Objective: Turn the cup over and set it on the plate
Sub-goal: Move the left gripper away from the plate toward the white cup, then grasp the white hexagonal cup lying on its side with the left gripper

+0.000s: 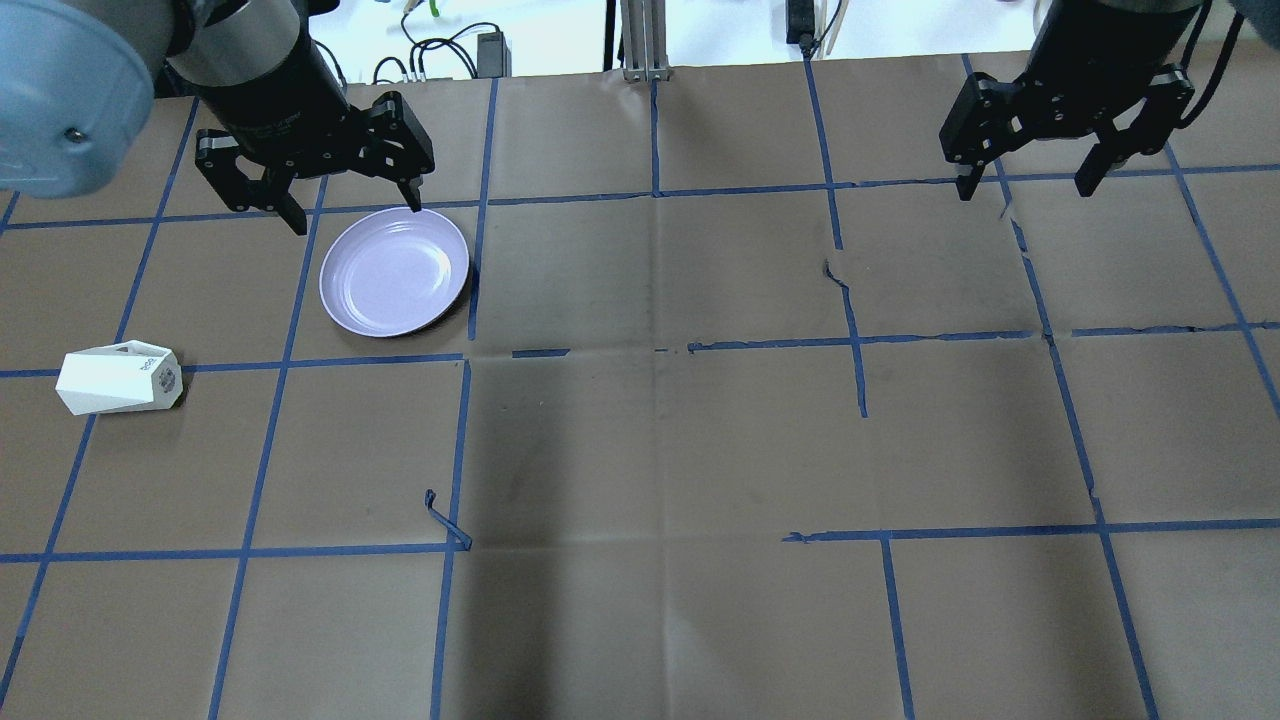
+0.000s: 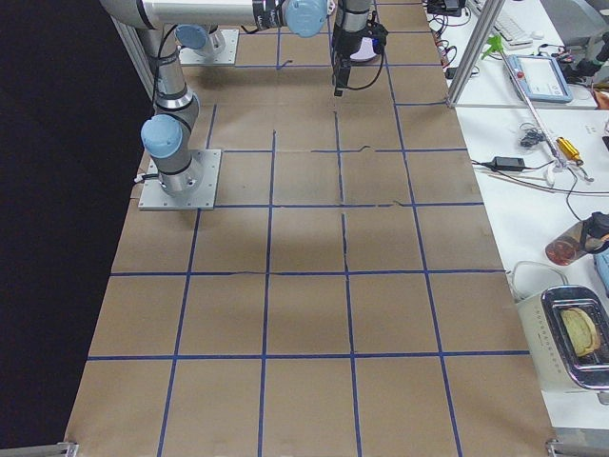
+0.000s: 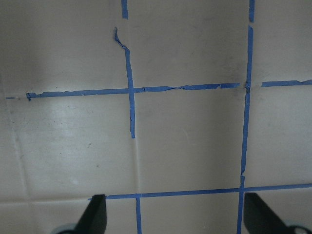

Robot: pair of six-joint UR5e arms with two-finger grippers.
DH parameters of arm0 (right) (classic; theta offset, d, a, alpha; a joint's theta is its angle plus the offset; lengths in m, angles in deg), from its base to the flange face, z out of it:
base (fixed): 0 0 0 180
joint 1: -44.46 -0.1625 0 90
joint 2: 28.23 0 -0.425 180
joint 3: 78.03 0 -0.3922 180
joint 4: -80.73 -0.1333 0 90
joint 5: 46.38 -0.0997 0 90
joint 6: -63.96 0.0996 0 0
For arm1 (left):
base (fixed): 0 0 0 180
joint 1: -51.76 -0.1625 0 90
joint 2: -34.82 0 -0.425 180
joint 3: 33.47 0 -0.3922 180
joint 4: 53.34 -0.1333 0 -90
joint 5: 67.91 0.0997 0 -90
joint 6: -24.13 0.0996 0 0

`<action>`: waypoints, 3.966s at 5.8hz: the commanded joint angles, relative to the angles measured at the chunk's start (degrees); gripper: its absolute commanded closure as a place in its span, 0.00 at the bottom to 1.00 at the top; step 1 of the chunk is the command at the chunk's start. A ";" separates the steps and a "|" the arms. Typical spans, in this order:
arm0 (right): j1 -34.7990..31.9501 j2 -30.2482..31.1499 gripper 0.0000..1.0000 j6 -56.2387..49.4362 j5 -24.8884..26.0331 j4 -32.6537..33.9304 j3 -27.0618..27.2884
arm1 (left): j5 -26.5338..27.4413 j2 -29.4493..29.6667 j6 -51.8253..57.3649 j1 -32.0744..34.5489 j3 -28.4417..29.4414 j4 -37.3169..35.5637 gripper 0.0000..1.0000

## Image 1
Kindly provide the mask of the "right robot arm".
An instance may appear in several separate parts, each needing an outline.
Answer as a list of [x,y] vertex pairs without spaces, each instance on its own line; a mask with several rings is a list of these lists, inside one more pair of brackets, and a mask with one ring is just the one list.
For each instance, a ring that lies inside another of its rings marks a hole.
[[1219,59],[1197,91],[1187,68],[1210,3],[1051,3],[1023,72],[1010,82],[969,74],[940,129],[957,196],[970,200],[987,167],[1033,141],[1096,137],[1074,176],[1083,197],[1132,156],[1158,152],[1207,108],[1244,26],[1277,46],[1275,1],[1231,6]]

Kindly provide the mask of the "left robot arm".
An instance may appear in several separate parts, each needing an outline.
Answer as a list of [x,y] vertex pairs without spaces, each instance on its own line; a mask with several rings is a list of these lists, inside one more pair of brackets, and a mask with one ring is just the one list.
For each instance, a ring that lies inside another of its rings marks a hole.
[[333,1],[5,1],[3,187],[37,199],[93,193],[120,170],[164,69],[209,106],[195,165],[232,211],[271,213],[297,234],[297,179],[343,172],[396,184],[421,208],[433,142],[404,97],[349,104],[314,41]]

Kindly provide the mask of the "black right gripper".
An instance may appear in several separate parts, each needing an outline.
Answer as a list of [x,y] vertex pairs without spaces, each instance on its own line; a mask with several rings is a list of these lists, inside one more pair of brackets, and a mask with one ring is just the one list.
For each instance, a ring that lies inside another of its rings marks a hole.
[[[943,120],[957,196],[972,200],[989,164],[1032,141],[1097,136],[1074,176],[1082,197],[1133,155],[1156,154],[1194,92],[1188,61],[1170,56],[1199,18],[1198,1],[1051,1],[1016,81],[969,74]],[[1132,123],[1115,128],[1138,102]]]

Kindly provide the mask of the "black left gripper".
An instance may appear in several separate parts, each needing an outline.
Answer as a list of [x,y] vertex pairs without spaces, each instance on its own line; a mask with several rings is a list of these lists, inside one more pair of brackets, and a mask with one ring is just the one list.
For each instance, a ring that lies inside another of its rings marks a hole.
[[435,168],[430,136],[403,94],[370,108],[346,101],[308,32],[338,1],[210,1],[205,24],[169,56],[177,74],[216,117],[196,136],[195,165],[232,211],[257,209],[306,234],[291,193],[296,178],[353,170],[392,182],[408,210]]

